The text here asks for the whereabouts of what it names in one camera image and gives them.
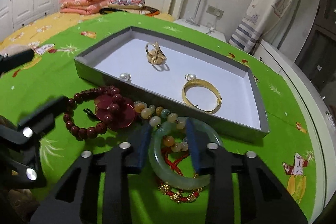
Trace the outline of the green cartoon print tablecloth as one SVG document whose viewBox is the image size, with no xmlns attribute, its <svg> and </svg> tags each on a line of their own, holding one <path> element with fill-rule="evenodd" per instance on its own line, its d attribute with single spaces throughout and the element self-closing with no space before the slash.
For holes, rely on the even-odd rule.
<svg viewBox="0 0 336 224">
<path fill-rule="evenodd" d="M 114 31 L 128 25 L 136 26 L 135 20 L 118 24 Z M 296 186 L 293 198 L 309 221 L 315 204 L 316 162 L 305 118 L 284 78 L 248 53 L 187 27 L 178 26 L 181 32 L 177 34 L 164 32 L 152 23 L 143 27 L 186 39 L 252 69 L 265 104 L 270 133 L 260 144 L 221 135 L 224 147 L 239 154 L 255 151 L 285 187 L 288 186 L 288 181 L 289 185 L 294 185 L 294 176 L 287 174 L 283 162 L 288 167 L 292 166 L 295 153 L 301 155 L 305 161 L 303 175 L 295 178 L 299 186 Z M 36 55 L 32 63 L 2 76 L 1 115 L 17 124 L 52 97 L 64 95 L 72 98 L 75 93 L 92 88 L 92 84 L 78 77 L 74 57 L 75 55 L 64 55 L 61 52 Z M 77 141 L 66 129 L 62 117 L 56 118 L 55 128 L 41 139 L 42 169 L 47 186 L 32 189 L 31 192 L 41 202 L 85 148 L 101 153 L 125 139 L 126 133 L 109 130 L 91 142 Z M 154 180 L 154 172 L 148 162 L 139 176 L 129 176 L 131 215 L 134 223 L 204 223 L 209 193 L 207 189 L 200 193 L 195 202 L 178 205 L 159 192 Z"/>
</svg>

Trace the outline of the pearl earring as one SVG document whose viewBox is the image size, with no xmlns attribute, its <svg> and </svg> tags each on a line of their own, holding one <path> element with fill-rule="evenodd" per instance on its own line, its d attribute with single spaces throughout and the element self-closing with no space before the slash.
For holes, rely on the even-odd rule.
<svg viewBox="0 0 336 224">
<path fill-rule="evenodd" d="M 131 80 L 131 75 L 129 73 L 121 73 L 120 79 L 122 79 L 125 82 L 129 82 Z"/>
<path fill-rule="evenodd" d="M 191 81 L 191 80 L 197 79 L 197 76 L 195 74 L 193 74 L 193 73 L 189 73 L 189 74 L 185 75 L 185 79 L 187 81 Z"/>
</svg>

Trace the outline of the pale green jade bangle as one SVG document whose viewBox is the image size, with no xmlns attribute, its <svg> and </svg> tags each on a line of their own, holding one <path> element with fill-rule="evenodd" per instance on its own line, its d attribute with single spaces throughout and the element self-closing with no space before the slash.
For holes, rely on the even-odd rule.
<svg viewBox="0 0 336 224">
<path fill-rule="evenodd" d="M 174 130 L 176 130 L 176 127 L 172 123 L 164 122 L 161 124 L 161 127 L 156 130 L 151 139 L 148 153 L 149 161 L 155 174 L 163 182 L 177 189 L 193 190 L 207 186 L 210 183 L 209 174 L 198 176 L 197 178 L 185 177 L 172 170 L 171 166 L 165 162 L 161 152 L 162 138 Z M 211 143 L 217 143 L 219 146 L 223 145 L 219 135 L 214 129 L 212 129 L 210 141 Z"/>
</svg>

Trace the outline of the patterned embroidered pillow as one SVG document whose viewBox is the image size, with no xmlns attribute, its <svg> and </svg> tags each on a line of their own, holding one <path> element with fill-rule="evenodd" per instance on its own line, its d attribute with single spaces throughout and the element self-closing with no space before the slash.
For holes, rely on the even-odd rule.
<svg viewBox="0 0 336 224">
<path fill-rule="evenodd" d="M 107 6 L 112 9 L 142 9 L 145 5 L 144 0 L 109 0 Z"/>
</svg>

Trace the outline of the black orange patterned cloth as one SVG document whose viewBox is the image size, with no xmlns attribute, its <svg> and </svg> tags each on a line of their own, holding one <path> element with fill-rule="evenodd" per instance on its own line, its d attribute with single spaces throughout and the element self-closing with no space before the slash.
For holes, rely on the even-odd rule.
<svg viewBox="0 0 336 224">
<path fill-rule="evenodd" d="M 155 16 L 159 15 L 160 11 L 149 7 L 149 6 L 143 6 L 141 9 L 115 9 L 115 8 L 109 8 L 109 7 L 104 7 L 100 9 L 100 14 L 105 15 L 105 14 L 110 14 L 112 12 L 128 12 L 131 14 L 138 14 L 138 15 L 145 15 L 145 16 Z"/>
</svg>

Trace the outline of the white standing lamp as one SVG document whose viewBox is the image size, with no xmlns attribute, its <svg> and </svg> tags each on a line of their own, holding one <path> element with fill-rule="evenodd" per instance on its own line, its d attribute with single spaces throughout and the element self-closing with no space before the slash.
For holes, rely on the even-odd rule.
<svg viewBox="0 0 336 224">
<path fill-rule="evenodd" d="M 187 24 L 190 24 L 193 26 L 199 26 L 199 24 L 196 22 L 196 17 L 197 17 L 197 13 L 198 13 L 200 5 L 201 5 L 201 0 L 198 0 L 193 16 L 190 16 L 189 19 L 186 19 Z"/>
</svg>

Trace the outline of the gold bangle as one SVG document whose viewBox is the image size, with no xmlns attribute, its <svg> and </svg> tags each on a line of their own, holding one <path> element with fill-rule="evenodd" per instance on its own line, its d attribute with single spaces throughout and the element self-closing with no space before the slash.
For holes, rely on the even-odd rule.
<svg viewBox="0 0 336 224">
<path fill-rule="evenodd" d="M 222 106 L 218 89 L 206 80 L 187 80 L 182 88 L 183 102 L 208 114 L 216 113 Z"/>
</svg>

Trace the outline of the wall power socket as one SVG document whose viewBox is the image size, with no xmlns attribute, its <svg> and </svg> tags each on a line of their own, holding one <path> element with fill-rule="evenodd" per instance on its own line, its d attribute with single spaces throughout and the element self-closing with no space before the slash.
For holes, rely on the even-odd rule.
<svg viewBox="0 0 336 224">
<path fill-rule="evenodd" d="M 217 18 L 221 18 L 223 16 L 224 11 L 214 6 L 208 5 L 206 13 L 216 16 Z"/>
</svg>

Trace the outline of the yellow floral bedspread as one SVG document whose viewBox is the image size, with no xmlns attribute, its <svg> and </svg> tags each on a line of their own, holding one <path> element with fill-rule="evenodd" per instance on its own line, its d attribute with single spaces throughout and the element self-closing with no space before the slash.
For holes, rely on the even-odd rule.
<svg viewBox="0 0 336 224">
<path fill-rule="evenodd" d="M 118 24 L 129 23 L 132 19 L 139 27 L 152 23 L 169 34 L 181 32 L 173 23 L 172 17 L 167 14 L 150 17 L 126 11 L 106 15 L 57 12 L 14 31 L 1 42 L 1 55 L 11 56 L 25 50 L 33 50 L 37 56 L 54 52 L 75 55 L 81 52 L 86 44 L 91 45 L 98 39 L 110 36 Z"/>
</svg>

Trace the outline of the red shell disc pendant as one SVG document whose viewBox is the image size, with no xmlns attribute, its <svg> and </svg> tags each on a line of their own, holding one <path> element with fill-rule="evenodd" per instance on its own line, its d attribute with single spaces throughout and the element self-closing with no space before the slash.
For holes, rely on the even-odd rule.
<svg viewBox="0 0 336 224">
<path fill-rule="evenodd" d="M 100 95 L 94 100 L 96 117 L 104 122 L 110 130 L 118 130 L 130 126 L 135 119 L 134 103 L 123 98 L 120 105 L 112 101 L 112 96 Z"/>
</svg>

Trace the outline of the white nightstand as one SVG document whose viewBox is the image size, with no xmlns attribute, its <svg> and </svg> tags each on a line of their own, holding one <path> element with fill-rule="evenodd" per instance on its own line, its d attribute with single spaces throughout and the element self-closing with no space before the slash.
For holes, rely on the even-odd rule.
<svg viewBox="0 0 336 224">
<path fill-rule="evenodd" d="M 181 25 L 181 26 L 190 28 L 192 30 L 196 30 L 198 32 L 201 32 L 203 34 L 206 34 L 208 36 L 216 38 L 216 39 L 218 39 L 222 42 L 225 42 L 225 43 L 227 42 L 225 35 L 221 32 L 218 32 L 213 27 L 206 27 L 206 26 L 203 26 L 203 25 L 196 26 L 194 24 L 188 23 L 185 19 L 178 19 L 178 20 L 175 20 L 174 22 L 176 24 Z"/>
</svg>

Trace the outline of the left pearl earring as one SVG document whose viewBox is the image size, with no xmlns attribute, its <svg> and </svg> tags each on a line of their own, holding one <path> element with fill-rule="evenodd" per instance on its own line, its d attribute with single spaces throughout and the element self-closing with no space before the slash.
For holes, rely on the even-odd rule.
<svg viewBox="0 0 336 224">
<path fill-rule="evenodd" d="M 120 79 L 122 79 L 125 82 L 129 82 L 131 80 L 131 75 L 129 73 L 121 73 Z"/>
</svg>

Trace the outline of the grey shallow cardboard tray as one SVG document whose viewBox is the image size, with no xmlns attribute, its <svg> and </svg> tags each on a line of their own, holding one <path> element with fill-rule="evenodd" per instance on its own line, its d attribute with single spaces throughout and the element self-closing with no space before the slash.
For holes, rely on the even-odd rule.
<svg viewBox="0 0 336 224">
<path fill-rule="evenodd" d="M 167 57 L 161 65 L 147 61 L 145 46 L 154 42 Z M 84 50 L 74 61 L 78 76 L 90 83 L 116 85 L 134 100 L 197 118 L 219 133 L 256 142 L 270 132 L 252 71 L 191 42 L 130 26 Z M 120 79 L 121 73 L 129 73 L 131 80 Z M 182 88 L 189 73 L 218 89 L 222 106 L 216 113 L 208 114 L 183 102 Z"/>
</svg>

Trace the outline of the right pearl earring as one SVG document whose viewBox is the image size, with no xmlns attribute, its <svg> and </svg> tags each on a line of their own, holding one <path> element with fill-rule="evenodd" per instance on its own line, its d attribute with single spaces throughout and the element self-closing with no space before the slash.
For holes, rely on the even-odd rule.
<svg viewBox="0 0 336 224">
<path fill-rule="evenodd" d="M 191 81 L 191 80 L 197 79 L 197 76 L 195 74 L 193 74 L 193 73 L 189 73 L 189 74 L 185 75 L 185 79 L 187 81 Z"/>
</svg>

